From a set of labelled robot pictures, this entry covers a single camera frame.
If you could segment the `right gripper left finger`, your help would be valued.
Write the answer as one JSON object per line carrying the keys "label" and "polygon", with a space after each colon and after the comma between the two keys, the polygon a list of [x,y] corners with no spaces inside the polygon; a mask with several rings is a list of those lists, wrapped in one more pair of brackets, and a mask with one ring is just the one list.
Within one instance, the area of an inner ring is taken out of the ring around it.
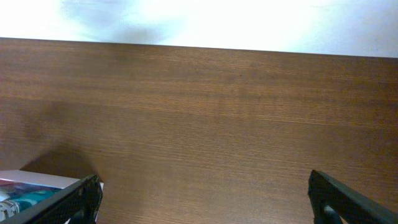
{"label": "right gripper left finger", "polygon": [[97,175],[89,175],[63,189],[42,186],[21,187],[17,189],[16,194],[7,198],[41,190],[58,190],[58,192],[1,223],[96,223],[103,198],[102,186]]}

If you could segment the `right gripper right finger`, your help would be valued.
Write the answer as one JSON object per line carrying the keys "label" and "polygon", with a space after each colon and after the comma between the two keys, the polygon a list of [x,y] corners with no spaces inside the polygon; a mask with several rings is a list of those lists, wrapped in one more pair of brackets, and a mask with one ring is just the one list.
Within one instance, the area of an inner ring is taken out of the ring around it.
{"label": "right gripper right finger", "polygon": [[313,170],[308,180],[308,197],[315,224],[395,224],[397,213],[353,190],[328,174]]}

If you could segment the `teal mouthwash bottle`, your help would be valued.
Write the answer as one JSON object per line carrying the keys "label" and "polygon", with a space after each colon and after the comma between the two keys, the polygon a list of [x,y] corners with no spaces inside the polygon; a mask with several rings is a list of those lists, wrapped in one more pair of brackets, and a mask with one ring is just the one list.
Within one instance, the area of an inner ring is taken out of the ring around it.
{"label": "teal mouthwash bottle", "polygon": [[22,211],[33,207],[39,202],[52,197],[58,190],[41,190],[16,195],[1,201],[1,221],[4,221]]}

